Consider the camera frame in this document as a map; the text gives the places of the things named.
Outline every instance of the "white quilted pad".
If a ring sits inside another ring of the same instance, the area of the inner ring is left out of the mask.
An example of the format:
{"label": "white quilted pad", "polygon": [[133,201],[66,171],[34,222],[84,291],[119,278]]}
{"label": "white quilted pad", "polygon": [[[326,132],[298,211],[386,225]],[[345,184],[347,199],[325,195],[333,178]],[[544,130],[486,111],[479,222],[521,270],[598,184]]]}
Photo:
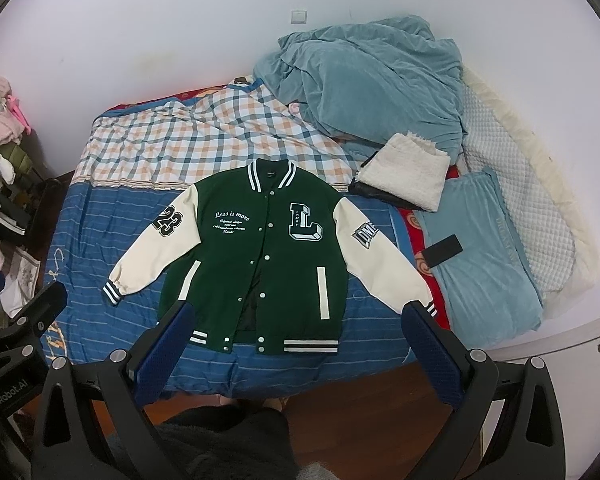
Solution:
{"label": "white quilted pad", "polygon": [[573,296],[595,281],[592,237],[541,141],[466,67],[463,78],[464,163],[468,171],[484,166],[496,171],[542,292],[545,317],[555,317],[564,311],[557,301],[562,291]]}

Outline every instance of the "cream leather sleeve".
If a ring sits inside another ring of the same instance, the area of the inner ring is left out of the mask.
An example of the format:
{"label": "cream leather sleeve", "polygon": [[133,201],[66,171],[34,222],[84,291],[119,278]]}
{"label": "cream leather sleeve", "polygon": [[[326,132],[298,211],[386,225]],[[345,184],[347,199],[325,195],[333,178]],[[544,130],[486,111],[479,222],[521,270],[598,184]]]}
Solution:
{"label": "cream leather sleeve", "polygon": [[424,307],[431,304],[431,291],[423,277],[360,209],[343,198],[333,219],[347,270],[372,296],[398,314],[413,300]]}
{"label": "cream leather sleeve", "polygon": [[155,219],[113,267],[102,288],[117,305],[123,296],[142,290],[164,267],[200,243],[196,186],[181,193]]}

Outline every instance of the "bolt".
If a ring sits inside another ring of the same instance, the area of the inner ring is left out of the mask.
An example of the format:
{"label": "bolt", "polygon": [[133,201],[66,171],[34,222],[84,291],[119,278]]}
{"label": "bolt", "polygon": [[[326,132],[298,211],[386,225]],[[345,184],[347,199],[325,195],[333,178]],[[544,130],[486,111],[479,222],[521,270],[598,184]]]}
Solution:
{"label": "bolt", "polygon": [[66,364],[66,358],[64,357],[56,357],[54,361],[51,363],[51,366],[54,370],[59,370]]}
{"label": "bolt", "polygon": [[544,368],[544,361],[541,358],[534,356],[531,358],[531,365],[533,368],[542,370],[542,368]]}
{"label": "bolt", "polygon": [[476,361],[478,363],[483,363],[487,360],[487,354],[485,354],[479,348],[475,348],[475,349],[471,350],[469,352],[469,356],[471,357],[471,359],[473,359],[474,361]]}
{"label": "bolt", "polygon": [[119,363],[120,361],[123,361],[125,357],[126,352],[120,348],[118,350],[114,350],[109,355],[109,359],[111,359],[114,363]]}

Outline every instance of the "wall socket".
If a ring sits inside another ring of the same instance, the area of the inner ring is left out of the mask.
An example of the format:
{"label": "wall socket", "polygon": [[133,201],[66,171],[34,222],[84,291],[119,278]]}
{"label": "wall socket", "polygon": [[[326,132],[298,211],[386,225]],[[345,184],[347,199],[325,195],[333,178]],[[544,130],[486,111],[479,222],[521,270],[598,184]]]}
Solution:
{"label": "wall socket", "polygon": [[291,11],[291,23],[292,24],[306,23],[306,10],[292,10]]}

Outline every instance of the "varsity jacket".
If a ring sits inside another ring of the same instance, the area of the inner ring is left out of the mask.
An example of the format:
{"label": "varsity jacket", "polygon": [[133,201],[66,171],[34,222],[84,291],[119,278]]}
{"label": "varsity jacket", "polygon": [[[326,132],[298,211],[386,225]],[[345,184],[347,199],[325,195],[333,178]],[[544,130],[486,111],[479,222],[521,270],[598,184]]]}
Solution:
{"label": "varsity jacket", "polygon": [[261,354],[337,352],[348,272],[397,313],[432,308],[424,279],[346,197],[288,160],[258,159],[184,191],[117,262],[104,294],[118,304],[169,266],[158,316],[196,309],[190,341],[231,352],[251,334]]}

